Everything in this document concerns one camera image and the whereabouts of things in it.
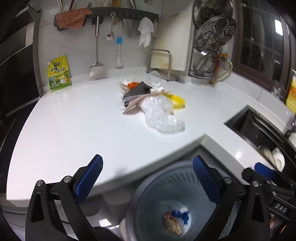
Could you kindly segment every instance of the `utensil rack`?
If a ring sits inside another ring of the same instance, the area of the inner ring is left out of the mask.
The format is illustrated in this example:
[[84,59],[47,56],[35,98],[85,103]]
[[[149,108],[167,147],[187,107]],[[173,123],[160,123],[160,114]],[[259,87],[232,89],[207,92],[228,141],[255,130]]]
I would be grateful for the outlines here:
[[[110,14],[112,12],[116,13],[116,17],[119,18],[129,18],[129,19],[143,19],[144,17],[149,18],[153,23],[158,22],[159,15],[152,12],[146,12],[137,9],[131,8],[122,8],[122,7],[92,7],[90,8],[92,14],[86,15],[85,20],[82,26],[85,25],[86,19],[91,18],[91,24],[96,24],[96,18],[98,13],[100,14],[100,24],[103,23],[104,17],[111,17]],[[67,28],[60,28],[57,24],[56,15],[54,16],[54,26],[58,29],[58,31],[66,30]]]
[[[160,52],[167,52],[169,55],[169,63],[168,69],[153,69],[151,68],[151,59],[152,59],[152,52],[153,51],[160,51]],[[172,70],[172,53],[169,50],[165,49],[150,49],[148,52],[148,61],[147,61],[147,73],[156,70],[162,78],[166,81],[178,81],[180,78],[180,71]]]

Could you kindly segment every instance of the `faucet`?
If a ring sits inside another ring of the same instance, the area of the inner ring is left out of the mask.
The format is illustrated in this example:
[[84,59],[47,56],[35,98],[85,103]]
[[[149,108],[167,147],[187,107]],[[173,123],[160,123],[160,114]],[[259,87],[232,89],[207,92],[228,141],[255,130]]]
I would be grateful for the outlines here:
[[290,137],[291,133],[295,133],[295,132],[296,132],[296,115],[294,115],[290,128],[285,133],[285,139],[287,140]]

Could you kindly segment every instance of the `white rag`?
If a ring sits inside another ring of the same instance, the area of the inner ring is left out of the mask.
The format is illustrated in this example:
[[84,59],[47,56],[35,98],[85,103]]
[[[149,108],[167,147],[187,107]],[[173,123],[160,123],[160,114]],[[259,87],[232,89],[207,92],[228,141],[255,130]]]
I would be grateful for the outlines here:
[[149,18],[144,17],[140,22],[138,31],[141,33],[139,47],[141,44],[147,47],[150,44],[151,33],[154,32],[153,22]]

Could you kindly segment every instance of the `metal spatula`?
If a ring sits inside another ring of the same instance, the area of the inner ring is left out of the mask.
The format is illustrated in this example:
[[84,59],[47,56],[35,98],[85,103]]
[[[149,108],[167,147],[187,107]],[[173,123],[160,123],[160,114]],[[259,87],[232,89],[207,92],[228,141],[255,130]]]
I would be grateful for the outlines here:
[[98,14],[96,19],[96,63],[94,63],[89,69],[89,79],[90,80],[100,80],[104,79],[106,75],[106,68],[103,64],[99,62],[99,50],[98,50],[98,40],[100,35],[100,14]]

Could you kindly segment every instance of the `clear plastic wrap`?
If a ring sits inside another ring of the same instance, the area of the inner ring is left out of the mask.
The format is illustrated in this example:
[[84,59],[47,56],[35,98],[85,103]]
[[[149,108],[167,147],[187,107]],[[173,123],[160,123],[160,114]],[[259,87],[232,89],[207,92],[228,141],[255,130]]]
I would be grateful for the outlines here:
[[185,123],[176,120],[172,115],[174,107],[168,97],[149,96],[144,98],[139,106],[145,112],[147,126],[162,133],[174,133],[185,129]]

